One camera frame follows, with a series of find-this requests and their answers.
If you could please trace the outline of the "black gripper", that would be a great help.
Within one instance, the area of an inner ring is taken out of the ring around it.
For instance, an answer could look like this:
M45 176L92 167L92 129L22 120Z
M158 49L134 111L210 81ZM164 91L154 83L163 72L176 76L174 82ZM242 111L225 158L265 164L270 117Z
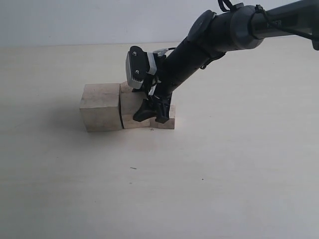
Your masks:
M156 122L166 123L173 91L197 71L196 47L176 47L169 55L165 53L165 50L147 53L148 100L143 99L133 115L134 121L143 122L156 116Z

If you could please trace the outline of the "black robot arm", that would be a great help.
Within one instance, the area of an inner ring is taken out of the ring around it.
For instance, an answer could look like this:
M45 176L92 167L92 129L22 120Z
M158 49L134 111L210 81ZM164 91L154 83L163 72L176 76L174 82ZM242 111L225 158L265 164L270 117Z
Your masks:
M145 52L130 47L126 57L127 83L145 99L133 115L138 122L169 120L173 91L199 69L227 52L250 50L265 38L296 35L319 47L319 3L300 0L271 10L261 5L219 1L222 14L205 11L177 46Z

